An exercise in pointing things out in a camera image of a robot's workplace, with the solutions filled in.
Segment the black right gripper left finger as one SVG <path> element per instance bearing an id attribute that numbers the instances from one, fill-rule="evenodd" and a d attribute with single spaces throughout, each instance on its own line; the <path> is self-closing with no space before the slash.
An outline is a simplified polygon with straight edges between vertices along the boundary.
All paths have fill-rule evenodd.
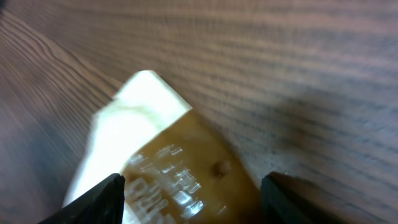
<path id="1" fill-rule="evenodd" d="M 125 178 L 111 174 L 39 224 L 122 224 Z"/>

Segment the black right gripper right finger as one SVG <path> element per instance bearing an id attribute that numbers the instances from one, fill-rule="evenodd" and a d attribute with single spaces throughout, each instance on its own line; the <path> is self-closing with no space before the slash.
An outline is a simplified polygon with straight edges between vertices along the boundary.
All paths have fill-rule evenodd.
<path id="1" fill-rule="evenodd" d="M 310 203 L 287 185 L 299 181 L 278 172 L 268 173 L 261 181 L 261 206 L 266 223 L 344 224 L 336 215 Z"/>

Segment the brown labelled food package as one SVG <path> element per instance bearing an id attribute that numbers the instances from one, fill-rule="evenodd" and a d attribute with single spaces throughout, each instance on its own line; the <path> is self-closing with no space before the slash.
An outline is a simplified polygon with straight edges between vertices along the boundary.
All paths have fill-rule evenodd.
<path id="1" fill-rule="evenodd" d="M 152 70 L 95 113 L 70 204 L 122 175 L 124 223 L 262 223 L 259 189 L 229 144 Z"/>

